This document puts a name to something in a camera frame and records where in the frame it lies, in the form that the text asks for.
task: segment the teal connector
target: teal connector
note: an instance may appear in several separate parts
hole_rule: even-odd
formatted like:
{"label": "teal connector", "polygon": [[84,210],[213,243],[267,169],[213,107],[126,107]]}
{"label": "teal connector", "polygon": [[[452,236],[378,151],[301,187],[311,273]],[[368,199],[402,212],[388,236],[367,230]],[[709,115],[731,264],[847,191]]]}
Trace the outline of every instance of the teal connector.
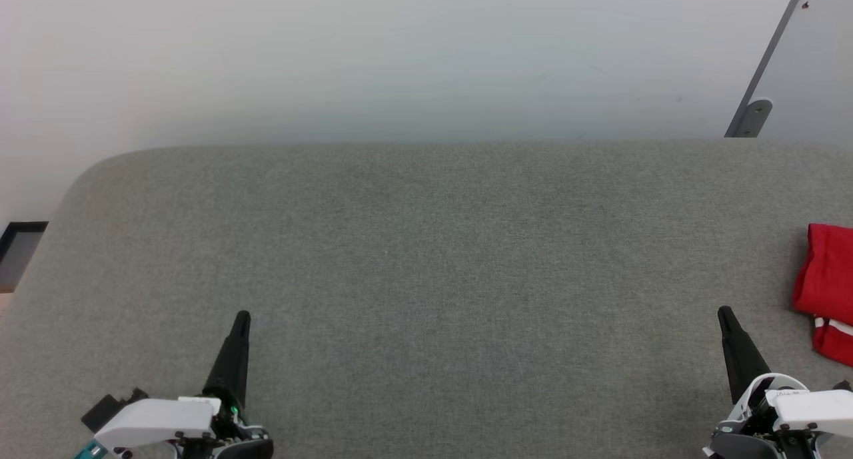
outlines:
{"label": "teal connector", "polygon": [[98,444],[98,441],[92,440],[91,443],[86,444],[80,453],[74,456],[74,459],[101,459],[106,455],[107,450],[104,449],[104,446]]}

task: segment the red garment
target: red garment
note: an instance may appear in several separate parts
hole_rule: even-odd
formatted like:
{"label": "red garment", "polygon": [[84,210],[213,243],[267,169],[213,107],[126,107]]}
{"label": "red garment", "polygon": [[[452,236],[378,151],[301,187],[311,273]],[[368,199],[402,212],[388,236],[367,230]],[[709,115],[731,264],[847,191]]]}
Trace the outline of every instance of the red garment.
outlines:
{"label": "red garment", "polygon": [[814,349],[853,366],[853,229],[808,225],[808,255],[793,302],[816,316]]}

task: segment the gray padded table cover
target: gray padded table cover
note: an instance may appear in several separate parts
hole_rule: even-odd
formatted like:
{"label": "gray padded table cover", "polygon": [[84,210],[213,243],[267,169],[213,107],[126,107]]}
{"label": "gray padded table cover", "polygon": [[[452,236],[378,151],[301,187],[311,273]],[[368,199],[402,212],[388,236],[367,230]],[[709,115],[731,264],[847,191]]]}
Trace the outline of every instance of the gray padded table cover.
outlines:
{"label": "gray padded table cover", "polygon": [[106,393],[199,393],[245,308],[247,411],[277,457],[704,457],[731,408],[721,304],[774,370],[853,379],[790,307],[809,222],[853,225],[853,153],[119,156],[73,185],[0,322],[0,456],[73,457]]}

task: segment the metal bracket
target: metal bracket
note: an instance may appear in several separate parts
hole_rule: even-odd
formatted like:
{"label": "metal bracket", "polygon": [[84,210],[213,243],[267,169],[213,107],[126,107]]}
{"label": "metal bracket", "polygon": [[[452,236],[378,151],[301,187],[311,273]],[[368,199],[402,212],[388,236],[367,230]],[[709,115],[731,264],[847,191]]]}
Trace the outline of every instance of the metal bracket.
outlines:
{"label": "metal bracket", "polygon": [[740,117],[740,124],[735,129],[732,137],[758,137],[767,116],[773,110],[770,100],[758,100],[749,104]]}

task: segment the red cloth with white stripe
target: red cloth with white stripe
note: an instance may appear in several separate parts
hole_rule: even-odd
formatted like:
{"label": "red cloth with white stripe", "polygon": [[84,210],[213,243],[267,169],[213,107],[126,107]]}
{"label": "red cloth with white stripe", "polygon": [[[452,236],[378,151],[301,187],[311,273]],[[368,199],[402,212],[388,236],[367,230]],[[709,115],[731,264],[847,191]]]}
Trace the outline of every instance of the red cloth with white stripe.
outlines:
{"label": "red cloth with white stripe", "polygon": [[853,229],[808,225],[808,255],[793,299],[795,309],[816,316],[814,349],[853,366]]}

